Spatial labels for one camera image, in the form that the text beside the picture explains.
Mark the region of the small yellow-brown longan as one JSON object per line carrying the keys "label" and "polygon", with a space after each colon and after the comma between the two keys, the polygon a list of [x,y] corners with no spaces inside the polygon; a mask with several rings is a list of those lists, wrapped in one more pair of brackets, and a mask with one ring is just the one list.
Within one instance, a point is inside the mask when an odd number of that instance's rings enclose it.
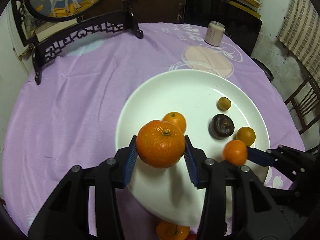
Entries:
{"label": "small yellow-brown longan", "polygon": [[227,97],[221,97],[219,98],[217,102],[217,107],[222,111],[227,111],[231,107],[231,101]]}

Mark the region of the ornate black stand screen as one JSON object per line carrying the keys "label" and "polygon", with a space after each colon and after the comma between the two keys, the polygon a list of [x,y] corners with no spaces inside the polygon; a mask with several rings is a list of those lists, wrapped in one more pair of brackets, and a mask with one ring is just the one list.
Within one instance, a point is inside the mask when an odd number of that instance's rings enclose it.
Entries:
{"label": "ornate black stand screen", "polygon": [[[17,25],[17,32],[27,53],[31,55],[35,82],[42,81],[42,71],[46,64],[53,61],[67,45],[98,32],[117,33],[131,30],[142,39],[140,30],[133,15],[133,0],[123,0],[122,9],[100,16],[85,19],[85,13],[95,9],[106,0],[5,0],[11,2],[12,13]],[[50,35],[40,41],[36,35],[27,37],[23,31],[23,22],[27,14],[34,19],[47,23],[61,23],[76,20],[76,23]]]}

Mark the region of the small orange mandarin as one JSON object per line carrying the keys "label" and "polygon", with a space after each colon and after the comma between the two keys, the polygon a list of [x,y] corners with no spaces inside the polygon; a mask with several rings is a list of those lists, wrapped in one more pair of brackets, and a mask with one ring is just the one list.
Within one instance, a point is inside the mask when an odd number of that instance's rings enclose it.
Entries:
{"label": "small orange mandarin", "polygon": [[225,145],[222,157],[235,166],[242,166],[248,157],[247,146],[240,140],[231,140]]}

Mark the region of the wooden chair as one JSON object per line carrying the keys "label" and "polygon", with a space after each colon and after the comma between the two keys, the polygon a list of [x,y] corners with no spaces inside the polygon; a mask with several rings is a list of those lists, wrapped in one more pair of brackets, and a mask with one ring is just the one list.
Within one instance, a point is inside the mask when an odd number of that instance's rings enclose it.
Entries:
{"label": "wooden chair", "polygon": [[[307,94],[302,100],[296,100],[298,94],[306,87],[310,87]],[[298,116],[298,120],[301,124],[299,134],[303,134],[310,127],[312,127],[317,121],[319,121],[319,114],[317,114],[310,122],[306,123],[305,117],[313,110],[319,108],[319,85],[316,80],[309,74],[305,80],[299,85],[299,87],[285,100],[285,105],[291,104],[289,112],[294,110]]]}

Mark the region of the dark round stool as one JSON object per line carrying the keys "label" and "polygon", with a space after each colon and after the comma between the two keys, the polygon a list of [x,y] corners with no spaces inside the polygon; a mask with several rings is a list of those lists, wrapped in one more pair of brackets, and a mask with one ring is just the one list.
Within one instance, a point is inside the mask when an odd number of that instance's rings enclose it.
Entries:
{"label": "dark round stool", "polygon": [[260,69],[265,73],[265,75],[266,75],[266,77],[268,78],[268,80],[270,81],[270,82],[272,82],[273,80],[274,80],[274,75],[272,74],[272,72],[261,62],[261,61],[259,61],[259,60],[257,60],[257,59],[255,59],[255,58],[251,58],[254,62],[255,62],[255,64],[257,65],[257,66],[259,66],[260,67]]}

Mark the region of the purple tablecloth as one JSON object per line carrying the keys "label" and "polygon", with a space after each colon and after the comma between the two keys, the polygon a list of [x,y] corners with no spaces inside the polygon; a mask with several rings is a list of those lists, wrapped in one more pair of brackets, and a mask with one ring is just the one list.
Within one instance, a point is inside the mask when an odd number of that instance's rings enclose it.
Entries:
{"label": "purple tablecloth", "polygon": [[130,31],[95,33],[68,45],[42,72],[29,76],[11,115],[3,152],[8,213],[28,232],[60,180],[74,166],[95,167],[113,157],[118,119],[145,81],[174,70],[200,70],[240,88],[267,127],[270,148],[304,150],[291,114],[265,73],[230,38],[219,47],[207,29],[189,24],[142,23]]}

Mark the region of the large orange mandarin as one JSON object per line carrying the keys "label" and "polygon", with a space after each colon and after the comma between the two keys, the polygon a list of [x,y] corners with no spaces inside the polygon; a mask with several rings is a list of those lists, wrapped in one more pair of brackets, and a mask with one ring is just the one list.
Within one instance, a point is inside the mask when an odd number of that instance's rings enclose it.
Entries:
{"label": "large orange mandarin", "polygon": [[170,122],[153,120],[139,130],[136,149],[144,163],[154,168],[169,168],[184,154],[184,134]]}

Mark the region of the yellow-orange kumquat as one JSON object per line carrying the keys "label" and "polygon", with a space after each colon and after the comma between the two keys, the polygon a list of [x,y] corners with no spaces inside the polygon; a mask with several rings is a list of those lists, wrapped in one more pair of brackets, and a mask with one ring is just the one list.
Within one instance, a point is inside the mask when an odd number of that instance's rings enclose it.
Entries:
{"label": "yellow-orange kumquat", "polygon": [[248,147],[252,146],[256,139],[255,131],[250,127],[240,128],[235,137],[236,140],[242,141]]}

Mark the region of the white round plate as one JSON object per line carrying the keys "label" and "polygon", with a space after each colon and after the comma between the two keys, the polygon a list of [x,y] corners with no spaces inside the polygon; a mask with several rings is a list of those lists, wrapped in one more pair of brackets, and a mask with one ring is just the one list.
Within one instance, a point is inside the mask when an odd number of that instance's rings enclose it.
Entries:
{"label": "white round plate", "polygon": [[[253,101],[228,80],[190,69],[159,74],[131,94],[118,119],[116,148],[128,146],[148,122],[161,120],[169,112],[179,112],[186,119],[185,134],[191,144],[202,149],[207,157],[221,161],[227,140],[213,138],[208,128],[211,119],[219,113],[216,104],[223,96],[231,100],[226,114],[235,128],[252,128],[256,135],[253,147],[269,149],[267,127]],[[137,160],[128,188],[144,208],[160,219],[198,226],[205,191],[194,187],[183,159],[167,169],[156,169]]]}

